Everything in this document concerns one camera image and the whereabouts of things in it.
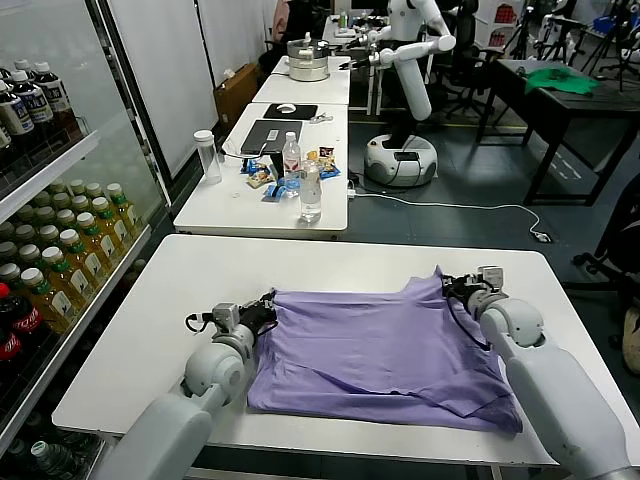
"white cable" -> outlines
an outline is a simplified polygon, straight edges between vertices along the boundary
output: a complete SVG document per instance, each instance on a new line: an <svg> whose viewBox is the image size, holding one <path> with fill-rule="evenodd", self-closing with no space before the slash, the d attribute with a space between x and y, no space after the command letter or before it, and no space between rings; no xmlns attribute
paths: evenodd
<svg viewBox="0 0 640 480"><path fill-rule="evenodd" d="M533 211L529 210L527 207L523 207L522 205L494 205L494 206L484 206L484 205L458 205L455 203L437 203L437 202L409 202L408 200L403 200L402 198L391 197L389 195L382 195L379 193L356 193L356 197L376 197L376 198L384 198L387 200L395 200L396 202L404 203L405 205L411 205L413 207L449 207L449 208L471 208L475 210L499 210L501 208L519 208L520 210L524 210L525 212L533 215L536 219L533 225L529 227L529 232L534 236L547 236L544 232L539 232L535 230L535 228L540 224L540 217Z"/></svg>

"table leg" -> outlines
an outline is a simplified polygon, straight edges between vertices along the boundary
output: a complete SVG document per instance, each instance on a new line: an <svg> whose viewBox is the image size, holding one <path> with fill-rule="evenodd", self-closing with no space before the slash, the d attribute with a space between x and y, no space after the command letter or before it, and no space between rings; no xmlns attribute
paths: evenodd
<svg viewBox="0 0 640 480"><path fill-rule="evenodd" d="M609 157L609 161L602 169L602 172L600 172L598 181L593 186L593 190L591 190L591 193L589 193L589 198L587 198L587 201L585 202L586 206L590 207L595 203L596 199L598 198L598 195L600 195L600 193L602 192L602 189L607 184L607 181L609 180L614 170L620 163L620 160L622 160L622 157L624 156L624 154L631 147L631 144L636 138L637 131L638 131L638 125L635 122L633 122L631 125L629 125L629 128L627 128L627 130L624 132L622 139L620 139L620 143L618 143L616 148L611 153L611 156Z"/></svg>
<svg viewBox="0 0 640 480"><path fill-rule="evenodd" d="M487 122L489 121L489 115L491 115L491 110L493 109L493 101L496 98L496 92L491 88L489 92L489 98L487 98L487 106L484 109L484 113L482 114L482 119L480 119L480 125L478 125L478 133L476 134L476 143L480 143L482 140L482 136L484 135L484 130L487 127Z"/></svg>
<svg viewBox="0 0 640 480"><path fill-rule="evenodd" d="M533 180L531 181L531 186L529 187L529 191L527 195L524 197L523 203L525 205L531 205L533 201L533 197L535 197L536 193L538 193L538 189L542 184L542 180L544 176L547 174L549 170L549 166L553 161L553 157L555 157L556 152L558 151L558 147L560 147L560 140L555 141L554 143L550 143L547 148L546 153L544 154L544 158L542 159L542 163L536 170L536 174L533 176Z"/></svg>

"mouse pad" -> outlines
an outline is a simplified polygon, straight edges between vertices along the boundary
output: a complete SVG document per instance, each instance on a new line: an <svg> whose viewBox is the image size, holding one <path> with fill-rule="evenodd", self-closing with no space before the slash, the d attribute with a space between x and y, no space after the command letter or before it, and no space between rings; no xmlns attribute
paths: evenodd
<svg viewBox="0 0 640 480"><path fill-rule="evenodd" d="M295 105L293 113L282 113L278 107L282 103L272 103L264 114L264 118L276 118L278 120L310 120L316 116L317 105Z"/></svg>

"green cloth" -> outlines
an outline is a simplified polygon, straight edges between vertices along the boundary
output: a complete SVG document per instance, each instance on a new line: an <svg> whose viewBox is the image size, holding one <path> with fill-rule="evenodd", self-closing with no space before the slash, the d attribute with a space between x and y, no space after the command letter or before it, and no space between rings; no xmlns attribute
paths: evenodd
<svg viewBox="0 0 640 480"><path fill-rule="evenodd" d="M525 95L534 88L551 88L569 93L587 95L599 85L593 78L575 75L569 68L541 68L531 73L525 73L527 84L524 87Z"/></svg>

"red label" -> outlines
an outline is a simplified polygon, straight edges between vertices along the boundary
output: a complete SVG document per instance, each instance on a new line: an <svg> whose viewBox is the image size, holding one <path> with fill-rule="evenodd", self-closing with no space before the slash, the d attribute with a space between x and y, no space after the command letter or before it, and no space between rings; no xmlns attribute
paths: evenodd
<svg viewBox="0 0 640 480"><path fill-rule="evenodd" d="M9 332L9 338L0 348L0 360L11 360L20 351L21 344L18 337Z"/></svg>
<svg viewBox="0 0 640 480"><path fill-rule="evenodd" d="M26 317L13 322L13 329L18 333L30 333L42 323L42 315L36 310L35 307L31 309L31 312Z"/></svg>

